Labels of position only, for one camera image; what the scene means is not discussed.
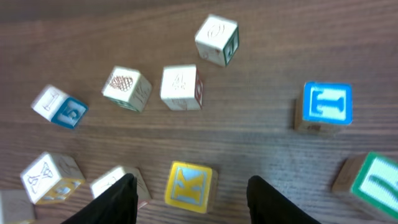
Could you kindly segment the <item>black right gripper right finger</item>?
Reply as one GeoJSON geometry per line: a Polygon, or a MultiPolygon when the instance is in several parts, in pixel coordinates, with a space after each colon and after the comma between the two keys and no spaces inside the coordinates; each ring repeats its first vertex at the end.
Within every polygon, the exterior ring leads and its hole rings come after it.
{"type": "Polygon", "coordinates": [[[252,224],[320,224],[258,175],[246,190],[252,224]]]}

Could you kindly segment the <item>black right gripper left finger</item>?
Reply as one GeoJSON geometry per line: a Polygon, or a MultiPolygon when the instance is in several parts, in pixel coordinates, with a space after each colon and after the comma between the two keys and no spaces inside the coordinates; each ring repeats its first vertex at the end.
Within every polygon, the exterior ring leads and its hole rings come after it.
{"type": "Polygon", "coordinates": [[[128,173],[62,224],[135,224],[137,204],[137,179],[128,173]]]}

